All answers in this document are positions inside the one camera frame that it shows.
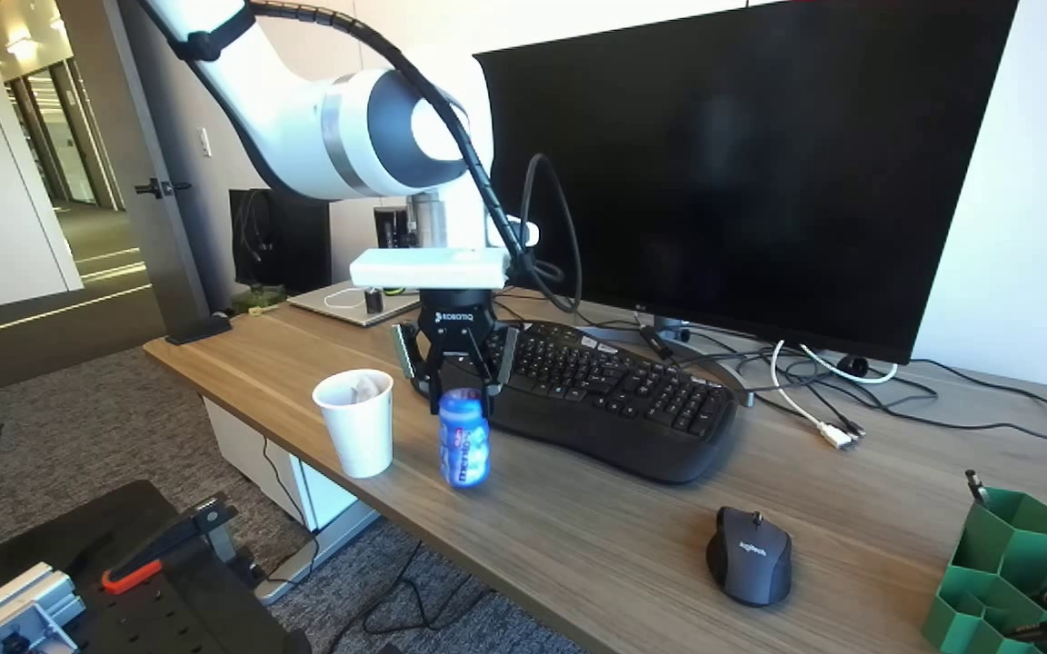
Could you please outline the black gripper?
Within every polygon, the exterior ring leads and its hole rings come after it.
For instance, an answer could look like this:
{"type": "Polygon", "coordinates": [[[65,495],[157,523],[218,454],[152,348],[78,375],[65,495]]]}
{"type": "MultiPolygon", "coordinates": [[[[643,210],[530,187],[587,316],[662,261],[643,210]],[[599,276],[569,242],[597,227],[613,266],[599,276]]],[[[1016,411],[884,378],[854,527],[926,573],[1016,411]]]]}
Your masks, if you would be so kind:
{"type": "Polygon", "coordinates": [[[413,354],[407,324],[391,324],[398,368],[407,382],[439,404],[449,387],[470,387],[484,406],[501,394],[514,364],[514,326],[501,326],[490,309],[490,289],[425,289],[416,313],[425,351],[413,354]]]}

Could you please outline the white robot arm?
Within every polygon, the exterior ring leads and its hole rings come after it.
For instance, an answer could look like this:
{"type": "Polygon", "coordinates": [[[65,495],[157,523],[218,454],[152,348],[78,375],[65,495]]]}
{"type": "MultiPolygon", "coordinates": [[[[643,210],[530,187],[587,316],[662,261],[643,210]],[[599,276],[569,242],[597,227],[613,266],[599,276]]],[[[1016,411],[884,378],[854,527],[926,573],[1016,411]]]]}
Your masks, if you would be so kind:
{"type": "Polygon", "coordinates": [[[490,187],[494,128],[471,55],[407,59],[374,25],[285,0],[138,0],[168,47],[220,105],[255,171],[307,200],[403,200],[421,220],[413,246],[370,246],[347,261],[361,289],[407,285],[421,296],[403,326],[407,378],[428,406],[471,387],[494,406],[514,334],[490,296],[524,257],[490,187]],[[382,66],[336,78],[301,78],[272,50],[262,21],[293,19],[347,31],[382,66]]]}

